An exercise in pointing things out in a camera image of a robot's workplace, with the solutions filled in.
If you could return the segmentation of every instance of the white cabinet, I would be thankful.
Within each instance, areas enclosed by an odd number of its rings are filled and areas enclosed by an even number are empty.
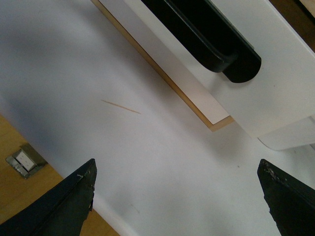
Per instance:
[[[315,116],[307,117],[259,137],[267,147],[283,150],[315,143]]]
[[[208,92],[251,137],[315,114],[315,54],[268,0],[212,1],[262,58],[243,84],[203,67],[141,0],[101,2],[202,112],[216,113]]]

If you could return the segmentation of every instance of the wooden surface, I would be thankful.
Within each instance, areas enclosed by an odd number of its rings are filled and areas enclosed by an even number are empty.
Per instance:
[[[27,141],[0,116],[0,224],[17,214],[58,184],[63,178],[47,164],[29,179],[23,179],[5,161]],[[119,236],[96,211],[89,213],[81,236]]]
[[[306,44],[315,52],[315,24],[294,0],[270,0],[286,21],[303,38]],[[302,0],[301,3],[315,14],[315,0]]]
[[[201,121],[211,130],[217,131],[234,119],[231,116],[212,124],[206,116],[195,106],[187,95],[174,83],[174,81],[163,71],[163,69],[152,59],[152,57],[140,46],[140,44],[127,32],[127,30],[116,20],[116,18],[106,9],[99,0],[91,0],[93,4],[103,13],[103,15],[116,27],[116,29],[127,39],[127,41],[140,53],[150,66],[167,82],[167,84],[179,95],[179,97],[192,109]]]
[[[315,0],[300,0],[308,11],[315,17]]]

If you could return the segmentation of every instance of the white surface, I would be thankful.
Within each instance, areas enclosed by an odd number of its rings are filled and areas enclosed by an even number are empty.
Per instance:
[[[315,120],[308,117],[269,134],[259,137],[267,147],[274,150],[315,143]]]
[[[210,132],[89,1],[3,1],[0,16],[1,114],[64,177],[96,159],[94,206],[121,236],[279,236],[261,158],[315,187],[310,146]]]
[[[123,0],[101,0],[101,2],[212,124],[229,116],[217,100],[209,94],[206,88],[196,80],[152,31],[139,20]]]
[[[199,64],[141,0],[124,1],[252,137],[315,114],[315,54],[268,0],[212,0],[262,58],[244,84]]]

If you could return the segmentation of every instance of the white table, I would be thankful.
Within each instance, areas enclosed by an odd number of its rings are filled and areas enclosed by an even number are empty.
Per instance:
[[[94,207],[122,236],[280,235],[261,158],[315,187],[310,146],[211,133],[88,0],[2,1],[0,20],[0,113],[64,177],[96,159]]]

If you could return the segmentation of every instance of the white cabinet edge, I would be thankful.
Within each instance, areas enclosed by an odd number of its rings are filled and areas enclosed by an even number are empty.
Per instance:
[[[259,140],[273,150],[315,144],[315,120],[313,117],[315,116],[265,134],[259,137]]]

